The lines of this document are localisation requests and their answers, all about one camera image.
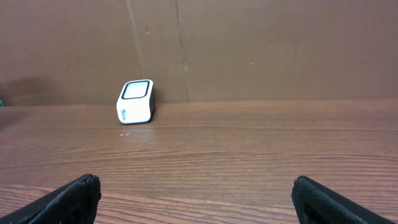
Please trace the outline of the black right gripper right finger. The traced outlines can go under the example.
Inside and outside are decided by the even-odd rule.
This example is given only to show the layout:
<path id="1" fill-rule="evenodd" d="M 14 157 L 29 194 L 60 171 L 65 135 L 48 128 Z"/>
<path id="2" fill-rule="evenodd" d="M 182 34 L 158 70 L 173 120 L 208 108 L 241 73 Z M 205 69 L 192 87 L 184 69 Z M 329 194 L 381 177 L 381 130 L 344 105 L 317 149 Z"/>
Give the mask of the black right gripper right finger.
<path id="1" fill-rule="evenodd" d="M 306 176 L 294 181 L 291 197 L 300 224 L 394 224 Z"/>

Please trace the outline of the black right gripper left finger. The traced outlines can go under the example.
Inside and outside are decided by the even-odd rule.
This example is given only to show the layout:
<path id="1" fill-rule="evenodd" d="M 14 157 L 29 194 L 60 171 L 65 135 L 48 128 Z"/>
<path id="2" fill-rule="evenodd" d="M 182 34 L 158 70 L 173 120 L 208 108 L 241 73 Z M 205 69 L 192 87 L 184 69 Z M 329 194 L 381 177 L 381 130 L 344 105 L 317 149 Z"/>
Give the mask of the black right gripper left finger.
<path id="1" fill-rule="evenodd" d="M 1 217 L 1 224 L 93 224 L 100 199 L 100 178 L 85 174 Z"/>

